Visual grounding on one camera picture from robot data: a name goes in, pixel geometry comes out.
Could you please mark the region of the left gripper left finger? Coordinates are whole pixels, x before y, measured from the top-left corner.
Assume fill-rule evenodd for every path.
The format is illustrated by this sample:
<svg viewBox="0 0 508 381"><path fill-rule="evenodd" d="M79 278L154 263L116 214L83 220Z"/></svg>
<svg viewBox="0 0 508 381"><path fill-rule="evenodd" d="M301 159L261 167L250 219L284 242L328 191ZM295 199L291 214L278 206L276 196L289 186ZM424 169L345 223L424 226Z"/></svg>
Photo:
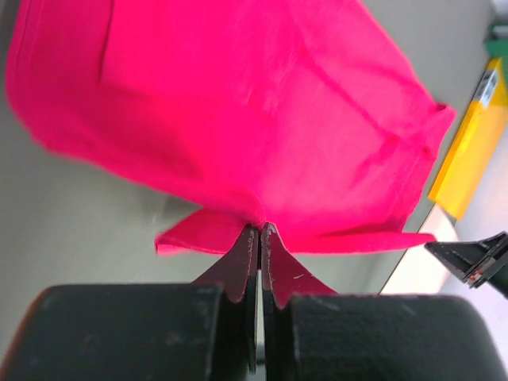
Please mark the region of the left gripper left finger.
<svg viewBox="0 0 508 381"><path fill-rule="evenodd" d="M43 290L7 350L2 379L246 379L256 370L259 243L245 227L191 283Z"/></svg>

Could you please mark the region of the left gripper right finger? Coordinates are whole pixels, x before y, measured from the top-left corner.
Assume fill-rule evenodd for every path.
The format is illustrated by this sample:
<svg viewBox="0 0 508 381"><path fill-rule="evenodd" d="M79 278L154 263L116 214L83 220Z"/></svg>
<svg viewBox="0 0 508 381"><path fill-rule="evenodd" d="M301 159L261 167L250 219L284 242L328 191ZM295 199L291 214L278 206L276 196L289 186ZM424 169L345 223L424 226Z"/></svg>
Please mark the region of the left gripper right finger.
<svg viewBox="0 0 508 381"><path fill-rule="evenodd" d="M475 307L451 295L338 294L260 235L269 380L504 380Z"/></svg>

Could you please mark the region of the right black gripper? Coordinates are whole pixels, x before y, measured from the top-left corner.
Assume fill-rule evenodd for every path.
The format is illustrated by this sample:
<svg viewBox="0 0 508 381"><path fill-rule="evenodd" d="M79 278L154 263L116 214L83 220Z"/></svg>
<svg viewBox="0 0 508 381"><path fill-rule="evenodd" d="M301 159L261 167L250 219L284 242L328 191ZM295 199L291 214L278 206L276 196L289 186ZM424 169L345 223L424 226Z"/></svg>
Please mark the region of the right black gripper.
<svg viewBox="0 0 508 381"><path fill-rule="evenodd" d="M461 282L490 285L508 299L507 232L472 242L429 242L425 249Z"/></svg>

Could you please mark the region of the pink t shirt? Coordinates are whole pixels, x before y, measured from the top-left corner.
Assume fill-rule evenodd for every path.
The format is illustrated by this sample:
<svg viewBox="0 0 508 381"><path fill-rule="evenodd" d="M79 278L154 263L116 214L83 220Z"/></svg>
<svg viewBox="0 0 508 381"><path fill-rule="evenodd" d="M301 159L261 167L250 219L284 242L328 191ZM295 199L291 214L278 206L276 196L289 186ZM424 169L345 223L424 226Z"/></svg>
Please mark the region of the pink t shirt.
<svg viewBox="0 0 508 381"><path fill-rule="evenodd" d="M404 227L455 113L360 1L23 1L6 93L50 152L199 205L158 253L433 241Z"/></svg>

